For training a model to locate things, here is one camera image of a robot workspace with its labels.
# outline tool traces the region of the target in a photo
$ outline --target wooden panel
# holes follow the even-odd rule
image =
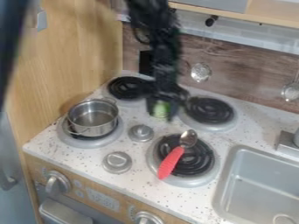
[[[32,180],[37,180],[39,183],[45,185],[46,184],[46,179],[45,179],[45,175],[43,175],[42,170],[47,170],[47,171],[51,171],[51,170],[55,170],[58,172],[61,172],[63,174],[65,174],[71,181],[76,179],[79,180],[79,182],[81,182],[82,187],[78,188],[77,186],[73,185],[72,187],[72,191],[70,193],[67,194],[68,197],[78,200],[86,205],[89,205],[111,217],[116,218],[119,221],[123,221],[124,223],[134,223],[129,217],[128,217],[128,209],[131,206],[135,207],[135,211],[134,214],[139,212],[139,211],[147,211],[150,213],[153,213],[155,215],[157,215],[158,217],[160,217],[165,223],[171,223],[171,224],[185,224],[187,222],[180,220],[177,217],[174,217],[170,214],[167,214],[165,212],[162,212],[152,206],[149,206],[145,203],[142,203],[139,200],[136,199],[132,199],[127,195],[124,195],[122,193],[119,193],[115,190],[112,190],[110,188],[107,188],[103,185],[99,185],[87,178],[82,178],[81,176],[74,174],[70,171],[66,171],[56,165],[53,164],[49,164],[44,160],[41,160],[39,158],[33,157],[29,154],[25,154],[26,156],[26,160],[30,161],[29,163],[29,169],[31,172],[31,178]],[[112,211],[110,209],[105,208],[104,206],[101,206],[97,203],[94,203],[93,201],[91,201],[88,197],[87,197],[87,191],[86,188],[92,188],[93,190],[100,192],[100,193],[104,193],[105,195],[118,200],[120,202],[120,211],[119,212],[115,212]],[[79,197],[75,191],[80,190],[81,192],[83,192],[84,194],[84,198]]]
[[[124,69],[138,71],[139,50],[147,49],[147,46],[135,40],[127,24],[123,26],[123,35]],[[182,35],[182,42],[184,61],[190,66],[203,61],[213,70],[213,77],[208,82],[198,84],[189,75],[191,69],[185,66],[182,69],[184,76],[180,79],[182,84],[299,112],[298,102],[285,102],[281,98],[282,87],[295,78],[296,55],[219,40],[211,42],[192,35]]]
[[[107,6],[108,0],[44,0],[48,28],[36,33],[35,15],[26,23],[6,110],[37,219],[21,146],[121,70],[122,24]]]

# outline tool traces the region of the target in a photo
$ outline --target green object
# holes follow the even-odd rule
[[[158,101],[154,107],[153,116],[162,120],[167,120],[170,113],[170,104],[166,101]]]

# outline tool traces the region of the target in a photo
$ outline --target pot handle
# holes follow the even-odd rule
[[[72,127],[72,124],[68,124],[68,129],[67,129],[67,132],[72,134],[72,135],[75,135],[75,136],[81,136],[84,132],[88,131],[89,129],[85,129],[83,131],[81,131],[81,133],[78,133],[78,132],[72,132],[69,128]]]
[[[110,98],[110,97],[103,97],[101,100],[105,102],[112,102],[113,104],[116,104],[116,99]]]

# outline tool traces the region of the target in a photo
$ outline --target stove knob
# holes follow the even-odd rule
[[[51,196],[57,196],[61,193],[69,193],[71,183],[68,178],[57,171],[49,171],[48,181],[45,186],[45,191]]]
[[[136,214],[135,224],[164,224],[164,222],[152,213],[141,211]]]

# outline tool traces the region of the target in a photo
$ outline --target backsplash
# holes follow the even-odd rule
[[[281,98],[282,87],[295,78],[296,55],[188,34],[182,34],[182,43],[180,83],[299,113],[299,102],[285,102]],[[123,69],[138,72],[139,51],[148,49],[135,40],[129,24],[124,24]],[[191,67],[200,61],[209,64],[213,71],[206,83],[197,83],[190,76]]]

